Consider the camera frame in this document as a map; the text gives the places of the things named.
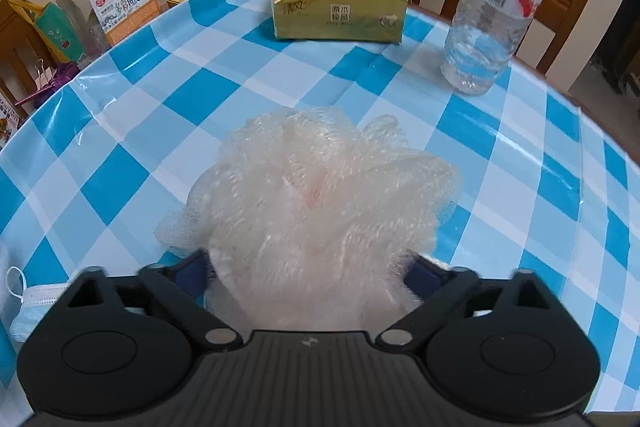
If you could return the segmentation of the pink mesh bath pouf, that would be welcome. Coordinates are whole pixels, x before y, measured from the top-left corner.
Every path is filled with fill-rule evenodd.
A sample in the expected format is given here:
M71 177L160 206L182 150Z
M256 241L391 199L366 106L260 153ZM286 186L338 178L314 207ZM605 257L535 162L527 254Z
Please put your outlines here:
M156 237L206 254L205 306L256 329L378 334L420 300L405 276L456 207L458 168L415 150L394 116L279 109L219 147Z

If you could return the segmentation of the blue face mask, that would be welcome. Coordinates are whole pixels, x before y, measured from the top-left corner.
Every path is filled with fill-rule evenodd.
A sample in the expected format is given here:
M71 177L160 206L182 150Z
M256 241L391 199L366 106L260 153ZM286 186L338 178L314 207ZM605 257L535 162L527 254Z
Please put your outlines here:
M20 303L20 309L10 324L11 338L16 343L24 343L67 287L67 283L29 286L20 268L9 267L6 289Z

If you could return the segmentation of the blue checkered tablecloth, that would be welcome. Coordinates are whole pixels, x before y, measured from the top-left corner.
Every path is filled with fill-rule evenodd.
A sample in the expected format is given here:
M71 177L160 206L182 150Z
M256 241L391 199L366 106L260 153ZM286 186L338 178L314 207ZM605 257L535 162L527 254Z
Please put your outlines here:
M536 271L596 346L590 405L639 406L639 169L595 122L512 64L482 96L451 91L446 26L410 11L401 43L279 41L270 0L190 0L49 98L1 152L1 264L27 283L88 265L128 275L174 258L155 229L220 142L281 106L395 116L462 174L435 255L484 277Z

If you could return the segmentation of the purple binder clips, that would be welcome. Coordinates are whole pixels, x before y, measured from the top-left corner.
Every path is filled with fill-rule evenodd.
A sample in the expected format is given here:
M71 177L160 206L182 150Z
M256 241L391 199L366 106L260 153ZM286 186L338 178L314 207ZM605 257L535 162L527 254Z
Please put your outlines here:
M79 73L80 68L75 62L62 63L56 69L47 68L36 79L37 90L23 100L17 101L15 106L22 107L27 103L32 103L35 108L39 108Z

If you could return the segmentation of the green yellow paper bag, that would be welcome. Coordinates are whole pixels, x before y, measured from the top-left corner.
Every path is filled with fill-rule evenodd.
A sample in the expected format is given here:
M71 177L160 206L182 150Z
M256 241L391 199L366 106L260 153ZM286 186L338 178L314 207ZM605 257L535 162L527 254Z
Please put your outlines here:
M46 5L27 0L6 0L23 17L47 46L55 60L80 65L87 57L66 14L54 3Z

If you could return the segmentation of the gold tissue pack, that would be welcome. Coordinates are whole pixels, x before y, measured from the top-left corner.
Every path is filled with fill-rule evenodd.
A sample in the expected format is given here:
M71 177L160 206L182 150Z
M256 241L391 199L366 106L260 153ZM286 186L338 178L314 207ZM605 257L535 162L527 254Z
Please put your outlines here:
M408 0L270 0L280 40L398 43Z

